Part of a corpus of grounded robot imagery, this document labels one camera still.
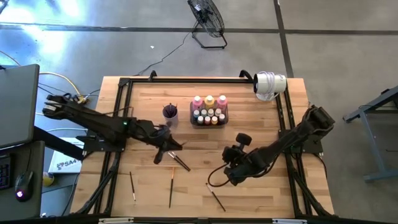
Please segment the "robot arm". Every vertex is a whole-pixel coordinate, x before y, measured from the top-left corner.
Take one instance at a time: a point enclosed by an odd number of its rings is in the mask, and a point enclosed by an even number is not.
[[[243,182],[247,177],[261,177],[267,174],[267,169],[281,152],[294,146],[300,146],[308,139],[309,135],[324,137],[333,129],[334,122],[322,107],[312,106],[305,112],[302,122],[294,129],[270,146],[256,148],[249,153],[245,153],[243,147],[250,145],[251,138],[239,133],[236,140],[241,145],[224,149],[223,160],[229,165],[224,169],[224,173],[233,185]]]
[[[159,148],[154,159],[155,164],[162,160],[163,153],[182,150],[182,145],[173,139],[168,126],[155,126],[152,121],[137,118],[110,117],[78,104],[71,99],[70,94],[49,95],[43,114],[48,118],[68,119],[79,124],[95,132],[95,138],[106,144],[117,144],[127,138],[134,138],[153,145]]]

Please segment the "concrete floor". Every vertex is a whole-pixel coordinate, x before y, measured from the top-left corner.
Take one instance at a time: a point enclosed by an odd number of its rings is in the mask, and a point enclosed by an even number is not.
[[[215,0],[226,28],[277,29],[272,0]],[[286,29],[397,30],[395,0],[280,0]],[[183,27],[195,22],[185,0],[10,0],[0,22],[79,26]],[[135,75],[179,45],[183,32],[61,32],[28,27],[1,29],[0,49],[19,63],[38,63],[41,71],[61,73],[76,83],[82,94],[100,87],[106,75]],[[163,63],[153,66],[158,75],[235,77],[241,69],[253,74],[267,70],[286,74],[279,34],[226,33],[224,50],[203,50],[192,38]],[[210,40],[206,34],[199,34]],[[377,171],[359,121],[345,124],[341,117],[366,104],[386,88],[398,84],[397,35],[287,35],[294,77],[305,79],[308,97],[336,120],[323,140],[328,183],[337,215],[347,218],[396,222],[398,179],[370,184],[363,175]],[[0,64],[12,61],[0,57]],[[42,83],[73,92],[53,76]],[[47,94],[39,90],[37,110]],[[68,121],[36,116],[44,129],[77,127]],[[60,131],[57,136],[81,133]],[[46,151],[45,170],[51,150]],[[55,187],[72,184],[75,175],[58,177]],[[60,215],[71,187],[43,194],[42,212]]]

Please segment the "computer mouse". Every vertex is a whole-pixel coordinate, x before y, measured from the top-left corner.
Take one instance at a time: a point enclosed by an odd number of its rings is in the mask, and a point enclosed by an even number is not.
[[[15,182],[15,198],[19,202],[26,202],[32,197],[33,172],[26,171],[18,175]]]

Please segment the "computer monitor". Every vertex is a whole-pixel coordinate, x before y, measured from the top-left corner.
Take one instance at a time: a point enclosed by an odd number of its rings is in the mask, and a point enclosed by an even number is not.
[[[0,149],[33,138],[39,65],[0,70]]]

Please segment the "wooden tabletop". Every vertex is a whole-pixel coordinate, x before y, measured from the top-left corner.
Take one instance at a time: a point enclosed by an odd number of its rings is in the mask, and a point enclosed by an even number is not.
[[[104,77],[97,111],[105,113],[113,110],[119,79],[120,77]],[[289,78],[288,84],[295,122],[299,124],[308,107],[304,81],[301,78]],[[189,122],[189,103],[195,95],[225,95],[228,99],[229,123],[223,129],[193,129]],[[154,124],[164,124],[162,108],[169,103],[178,104],[179,122],[176,128],[172,128],[173,137],[179,143],[187,141],[183,151],[176,153],[192,170],[187,172],[166,154],[162,162],[155,165],[153,160],[157,150],[129,139],[119,167],[113,217],[294,216],[284,156],[279,156],[274,168],[262,178],[248,178],[236,187],[227,184],[213,188],[226,212],[205,185],[209,173],[223,164],[221,153],[224,147],[236,144],[238,133],[252,137],[252,143],[246,146],[246,151],[269,145],[277,139],[280,128],[275,101],[258,100],[250,84],[135,83],[131,98],[134,109],[130,110],[129,115],[152,120]],[[72,212],[81,208],[98,186],[103,157],[104,153],[96,152],[83,161]],[[333,213],[322,163],[314,155],[308,154],[303,155],[303,163],[308,187],[324,208]],[[172,167],[175,167],[175,175],[172,205],[169,208]],[[130,171],[133,174],[136,202],[132,197]],[[221,170],[211,178],[213,184],[225,180],[226,176]],[[101,209],[105,207],[107,195],[108,187],[104,191]],[[298,195],[300,208],[304,211],[300,191]]]

